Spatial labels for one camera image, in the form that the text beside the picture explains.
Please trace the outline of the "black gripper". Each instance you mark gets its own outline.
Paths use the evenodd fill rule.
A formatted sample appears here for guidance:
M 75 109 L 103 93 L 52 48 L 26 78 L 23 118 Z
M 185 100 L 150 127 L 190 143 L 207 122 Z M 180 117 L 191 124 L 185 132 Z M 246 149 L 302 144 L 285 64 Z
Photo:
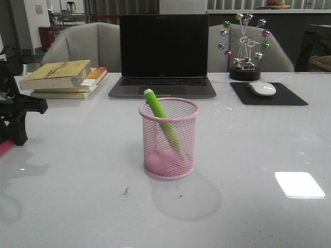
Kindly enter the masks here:
M 7 45 L 1 50 L 6 60 L 1 61 L 1 116 L 9 122 L 9 138 L 17 146 L 28 140 L 25 117 L 28 112 L 44 114 L 48 109 L 46 99 L 35 98 L 20 93 L 15 76 L 21 75 L 24 66 L 17 48 Z

